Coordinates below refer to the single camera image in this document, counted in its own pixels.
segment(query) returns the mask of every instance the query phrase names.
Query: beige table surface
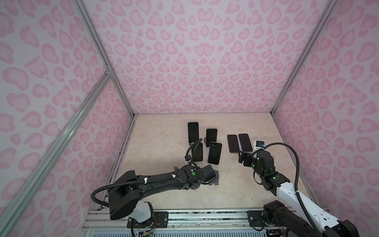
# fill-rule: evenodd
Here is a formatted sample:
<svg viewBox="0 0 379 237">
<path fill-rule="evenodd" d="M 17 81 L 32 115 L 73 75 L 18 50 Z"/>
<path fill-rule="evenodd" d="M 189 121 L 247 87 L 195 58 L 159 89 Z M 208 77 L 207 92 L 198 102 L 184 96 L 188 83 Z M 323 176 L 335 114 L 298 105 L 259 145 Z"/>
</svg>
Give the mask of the beige table surface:
<svg viewBox="0 0 379 237">
<path fill-rule="evenodd" d="M 253 169 L 238 163 L 238 154 L 230 153 L 228 134 L 247 133 L 254 140 L 265 144 L 283 142 L 269 113 L 240 114 L 188 114 L 188 115 L 139 115 L 136 121 L 123 164 L 117 178 L 129 170 L 136 175 L 155 175 L 174 171 L 174 166 L 185 165 L 188 145 L 188 122 L 199 123 L 199 135 L 204 139 L 207 128 L 217 128 L 217 142 L 222 143 L 219 165 L 219 185 L 201 185 L 196 190 L 170 190 L 146 197 L 154 209 L 190 208 L 239 208 L 263 207 L 277 199 L 253 180 Z M 203 144 L 204 161 L 208 165 L 209 148 Z M 276 145 L 267 149 L 274 157 L 276 170 L 295 179 L 295 165 L 286 147 Z M 301 179 L 299 190 L 308 196 Z"/>
</svg>

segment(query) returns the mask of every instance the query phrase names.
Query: slotted grille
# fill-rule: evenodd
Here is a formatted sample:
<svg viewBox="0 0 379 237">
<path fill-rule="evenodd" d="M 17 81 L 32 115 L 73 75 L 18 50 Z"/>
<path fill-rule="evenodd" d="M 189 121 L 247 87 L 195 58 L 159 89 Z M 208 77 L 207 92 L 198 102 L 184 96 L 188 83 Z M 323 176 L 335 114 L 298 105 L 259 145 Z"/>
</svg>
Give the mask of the slotted grille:
<svg viewBox="0 0 379 237">
<path fill-rule="evenodd" d="M 93 237 L 132 237 L 129 231 L 95 231 Z M 267 237 L 266 231 L 206 230 L 206 231 L 156 231 L 153 237 Z"/>
</svg>

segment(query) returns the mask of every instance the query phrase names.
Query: phone screen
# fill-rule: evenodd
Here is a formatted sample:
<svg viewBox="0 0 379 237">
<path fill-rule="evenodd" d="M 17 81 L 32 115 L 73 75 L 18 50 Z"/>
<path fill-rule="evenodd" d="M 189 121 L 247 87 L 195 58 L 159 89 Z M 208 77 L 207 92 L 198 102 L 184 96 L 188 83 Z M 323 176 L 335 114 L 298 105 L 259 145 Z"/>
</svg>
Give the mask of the phone screen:
<svg viewBox="0 0 379 237">
<path fill-rule="evenodd" d="M 247 133 L 238 134 L 238 137 L 240 139 L 242 151 L 253 151 L 253 147 L 251 146 L 250 138 Z"/>
<path fill-rule="evenodd" d="M 188 123 L 188 143 L 194 143 L 199 139 L 199 123 L 189 122 Z"/>
<path fill-rule="evenodd" d="M 220 163 L 222 144 L 211 142 L 209 147 L 208 163 L 218 165 Z"/>
<path fill-rule="evenodd" d="M 192 152 L 193 161 L 195 162 L 203 161 L 203 143 L 199 143 L 195 153 L 193 153 L 193 148 L 191 152 Z"/>
<path fill-rule="evenodd" d="M 217 129 L 207 129 L 206 147 L 209 147 L 213 141 L 217 141 Z"/>
<path fill-rule="evenodd" d="M 237 135 L 228 135 L 228 145 L 230 153 L 238 153 L 240 146 L 238 144 Z"/>
</svg>

